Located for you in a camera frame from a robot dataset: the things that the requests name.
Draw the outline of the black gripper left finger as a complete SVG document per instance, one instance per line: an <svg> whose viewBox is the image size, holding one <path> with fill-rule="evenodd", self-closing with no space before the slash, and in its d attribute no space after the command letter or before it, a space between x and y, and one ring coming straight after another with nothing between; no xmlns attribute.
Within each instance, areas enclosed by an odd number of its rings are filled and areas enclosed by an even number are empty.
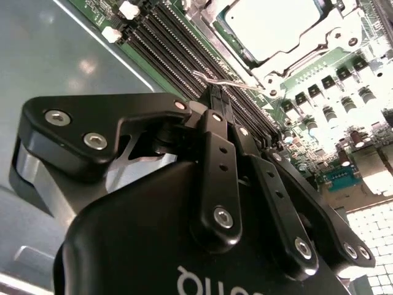
<svg viewBox="0 0 393 295"><path fill-rule="evenodd" d="M211 253L240 240L230 99L172 93L39 96L21 109L9 180L88 243L191 235Z"/></svg>

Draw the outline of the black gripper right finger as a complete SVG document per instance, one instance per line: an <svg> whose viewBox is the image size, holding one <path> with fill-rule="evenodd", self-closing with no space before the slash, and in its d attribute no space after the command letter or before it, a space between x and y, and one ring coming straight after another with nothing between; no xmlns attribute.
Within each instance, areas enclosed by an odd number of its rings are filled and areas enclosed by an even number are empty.
<svg viewBox="0 0 393 295"><path fill-rule="evenodd" d="M271 148L261 151L248 130L236 124L237 108L216 88L217 107L230 124L240 170L262 206L263 227L273 255L293 280L316 274L326 263L339 278L355 279L376 265L368 246L315 188Z"/></svg>

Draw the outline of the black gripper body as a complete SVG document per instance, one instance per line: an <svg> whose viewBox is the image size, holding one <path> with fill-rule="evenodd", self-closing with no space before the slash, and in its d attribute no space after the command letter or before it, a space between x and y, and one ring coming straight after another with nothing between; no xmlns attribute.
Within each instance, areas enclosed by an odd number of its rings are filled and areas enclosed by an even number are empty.
<svg viewBox="0 0 393 295"><path fill-rule="evenodd" d="M91 203L53 266L55 294L347 294L321 261L291 280L277 265L261 206L240 185L241 240L211 254L190 232L192 163L173 163Z"/></svg>

